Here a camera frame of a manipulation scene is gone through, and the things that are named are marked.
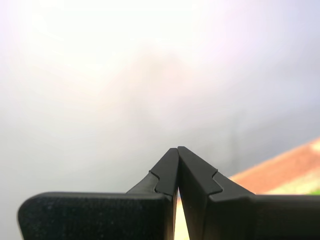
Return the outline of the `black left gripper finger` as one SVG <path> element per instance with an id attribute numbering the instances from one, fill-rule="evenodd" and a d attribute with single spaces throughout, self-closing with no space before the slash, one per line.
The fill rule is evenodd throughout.
<path id="1" fill-rule="evenodd" d="M 126 193 L 46 192 L 17 212 L 25 240 L 172 240 L 179 154 L 170 148 Z"/>
<path id="2" fill-rule="evenodd" d="M 317 240 L 316 195 L 256 195 L 184 146 L 179 184 L 192 240 Z"/>

